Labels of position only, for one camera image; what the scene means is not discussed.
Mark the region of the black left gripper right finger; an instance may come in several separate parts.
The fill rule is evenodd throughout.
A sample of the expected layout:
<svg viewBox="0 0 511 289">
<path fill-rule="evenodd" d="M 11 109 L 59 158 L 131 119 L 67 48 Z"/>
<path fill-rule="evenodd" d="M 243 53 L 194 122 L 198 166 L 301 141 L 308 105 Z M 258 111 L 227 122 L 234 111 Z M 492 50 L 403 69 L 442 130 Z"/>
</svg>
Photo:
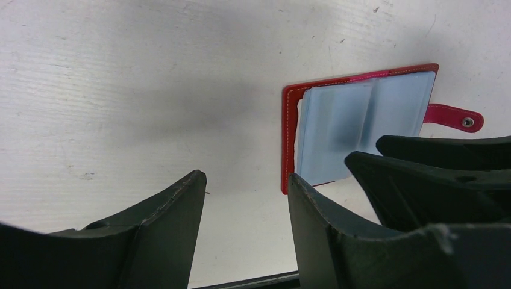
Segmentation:
<svg viewBox="0 0 511 289">
<path fill-rule="evenodd" d="M 303 288 L 509 288 L 510 225 L 435 224 L 400 232 L 288 181 Z"/>
</svg>

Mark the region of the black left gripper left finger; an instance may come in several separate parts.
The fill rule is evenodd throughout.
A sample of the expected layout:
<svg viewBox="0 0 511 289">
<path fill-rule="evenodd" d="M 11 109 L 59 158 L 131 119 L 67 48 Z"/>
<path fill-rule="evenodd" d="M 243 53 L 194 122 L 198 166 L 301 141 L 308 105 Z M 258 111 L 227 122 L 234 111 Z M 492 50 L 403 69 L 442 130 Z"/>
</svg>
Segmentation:
<svg viewBox="0 0 511 289">
<path fill-rule="evenodd" d="M 1 225 L 2 288 L 187 288 L 207 178 L 167 189 L 84 229 Z"/>
</svg>

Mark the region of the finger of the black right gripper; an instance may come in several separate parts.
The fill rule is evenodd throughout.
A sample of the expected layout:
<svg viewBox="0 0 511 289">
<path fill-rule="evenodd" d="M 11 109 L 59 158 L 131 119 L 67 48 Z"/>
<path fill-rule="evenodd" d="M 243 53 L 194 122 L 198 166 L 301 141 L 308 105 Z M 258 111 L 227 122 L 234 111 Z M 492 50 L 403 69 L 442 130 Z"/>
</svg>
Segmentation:
<svg viewBox="0 0 511 289">
<path fill-rule="evenodd" d="M 509 169 L 445 169 L 364 152 L 345 164 L 387 228 L 510 223 Z"/>
<path fill-rule="evenodd" d="M 480 139 L 384 135 L 376 148 L 385 157 L 454 170 L 510 169 L 510 137 Z"/>
</svg>

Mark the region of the red leather card holder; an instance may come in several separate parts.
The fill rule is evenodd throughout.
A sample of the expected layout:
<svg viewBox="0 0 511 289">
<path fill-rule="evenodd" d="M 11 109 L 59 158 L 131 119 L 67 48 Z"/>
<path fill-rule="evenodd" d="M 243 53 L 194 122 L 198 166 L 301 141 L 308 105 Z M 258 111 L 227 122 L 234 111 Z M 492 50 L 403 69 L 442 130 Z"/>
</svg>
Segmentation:
<svg viewBox="0 0 511 289">
<path fill-rule="evenodd" d="M 383 135 L 416 137 L 425 123 L 481 130 L 482 114 L 431 102 L 438 70 L 425 63 L 285 86 L 281 192 L 288 193 L 293 173 L 315 186 L 349 177 L 345 157 L 376 153 Z"/>
</svg>

